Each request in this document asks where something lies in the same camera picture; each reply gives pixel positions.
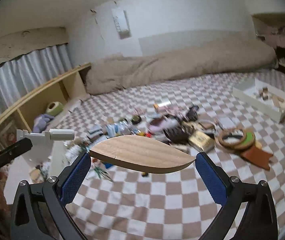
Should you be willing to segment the leaf shaped wooden board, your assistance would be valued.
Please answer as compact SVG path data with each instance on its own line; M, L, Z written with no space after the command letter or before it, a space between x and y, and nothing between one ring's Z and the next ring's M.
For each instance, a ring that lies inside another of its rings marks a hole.
M99 142L91 157L139 172L167 174L190 166L195 157L152 138L122 135Z

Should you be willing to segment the white storage bin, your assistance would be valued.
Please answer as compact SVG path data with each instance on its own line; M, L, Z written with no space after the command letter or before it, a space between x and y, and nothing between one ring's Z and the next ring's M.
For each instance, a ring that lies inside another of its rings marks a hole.
M9 168L8 177L4 188L4 197L8 205L14 202L18 184L22 180L32 182L30 172L37 165L46 161L49 164L49 176L58 176L64 167L69 165L65 157L65 141L31 140L33 147L28 152L14 159Z

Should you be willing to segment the gold box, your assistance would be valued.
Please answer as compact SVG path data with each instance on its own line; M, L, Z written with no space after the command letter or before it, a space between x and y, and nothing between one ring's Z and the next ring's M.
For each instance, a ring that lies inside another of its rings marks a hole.
M215 146L215 140L201 131L194 131L188 141L199 152L209 152Z

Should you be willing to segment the brown leather piece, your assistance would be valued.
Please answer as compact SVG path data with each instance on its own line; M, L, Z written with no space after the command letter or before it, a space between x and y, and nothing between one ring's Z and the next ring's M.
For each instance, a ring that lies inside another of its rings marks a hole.
M240 157L247 162L260 167L264 170L270 170L270 159L273 154L263 151L256 146L252 146L240 154Z

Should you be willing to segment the dark brown hair claw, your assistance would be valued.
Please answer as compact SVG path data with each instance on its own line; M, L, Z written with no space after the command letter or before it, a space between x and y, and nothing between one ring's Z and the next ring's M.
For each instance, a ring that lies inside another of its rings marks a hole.
M174 144L185 144L190 137L190 130L184 126L164 129L164 135Z

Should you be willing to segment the purple plush toy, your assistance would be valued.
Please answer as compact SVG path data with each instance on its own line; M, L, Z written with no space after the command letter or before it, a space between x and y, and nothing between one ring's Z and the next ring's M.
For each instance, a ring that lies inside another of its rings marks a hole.
M54 119L54 116L48 115L48 114L41 114L37 116L34 120L33 124L33 133L42 133L48 125L49 122L51 122Z

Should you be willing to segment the wooden bedside shelf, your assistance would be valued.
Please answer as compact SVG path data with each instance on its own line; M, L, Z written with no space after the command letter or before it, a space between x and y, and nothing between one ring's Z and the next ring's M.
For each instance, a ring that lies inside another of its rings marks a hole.
M0 115L0 126L13 118L19 129L32 130L34 119L45 112L48 104L58 101L65 105L87 95L80 72L89 70L90 63L77 66L32 90Z

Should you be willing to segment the blue white tissue packet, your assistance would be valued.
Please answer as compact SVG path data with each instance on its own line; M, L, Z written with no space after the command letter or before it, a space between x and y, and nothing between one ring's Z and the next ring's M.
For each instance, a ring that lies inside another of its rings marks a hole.
M130 126L126 120L120 120L118 122L108 124L106 128L109 138L132 134Z

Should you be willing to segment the green avocado plush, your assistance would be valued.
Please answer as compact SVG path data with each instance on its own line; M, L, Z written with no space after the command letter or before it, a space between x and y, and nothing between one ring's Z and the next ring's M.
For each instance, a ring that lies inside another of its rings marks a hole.
M51 116L57 116L59 113L63 111L62 103L55 101L48 104L46 109L46 114Z

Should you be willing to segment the grey curtain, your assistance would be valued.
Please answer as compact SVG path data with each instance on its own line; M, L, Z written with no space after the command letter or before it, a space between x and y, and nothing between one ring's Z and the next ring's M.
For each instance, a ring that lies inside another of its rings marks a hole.
M27 93L72 69L66 44L34 50L0 64L0 115Z

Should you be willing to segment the pink round compact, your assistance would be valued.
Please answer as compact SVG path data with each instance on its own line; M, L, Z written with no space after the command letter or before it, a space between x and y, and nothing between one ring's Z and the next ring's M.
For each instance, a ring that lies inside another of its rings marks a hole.
M161 133L164 129L172 126L172 120L166 118L157 118L152 120L148 125L148 131L151 134Z

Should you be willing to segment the black tape roll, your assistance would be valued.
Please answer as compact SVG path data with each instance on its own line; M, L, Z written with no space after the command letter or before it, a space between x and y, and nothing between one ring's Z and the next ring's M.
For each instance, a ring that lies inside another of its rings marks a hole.
M133 115L131 118L131 123L133 125L137 125L137 124L141 123L141 121L142 121L142 118L139 115Z

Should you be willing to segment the white tray with blocks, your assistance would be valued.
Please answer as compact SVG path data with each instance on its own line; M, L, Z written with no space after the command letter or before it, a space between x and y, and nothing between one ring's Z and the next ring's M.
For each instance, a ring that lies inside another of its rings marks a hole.
M233 96L280 123L285 118L285 92L250 78L233 87Z

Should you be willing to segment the beige fluffy blanket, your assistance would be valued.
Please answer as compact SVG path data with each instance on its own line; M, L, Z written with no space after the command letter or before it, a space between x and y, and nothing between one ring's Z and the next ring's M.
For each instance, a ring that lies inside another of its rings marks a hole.
M273 68L276 61L274 49L259 40L209 42L152 56L110 56L91 65L86 90L96 95L206 74L248 72Z

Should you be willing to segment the closet shelf with clothes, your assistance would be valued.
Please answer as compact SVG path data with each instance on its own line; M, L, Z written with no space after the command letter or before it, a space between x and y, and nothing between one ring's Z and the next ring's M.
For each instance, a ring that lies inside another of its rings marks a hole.
M257 37L275 49L279 68L285 72L285 12L254 14Z

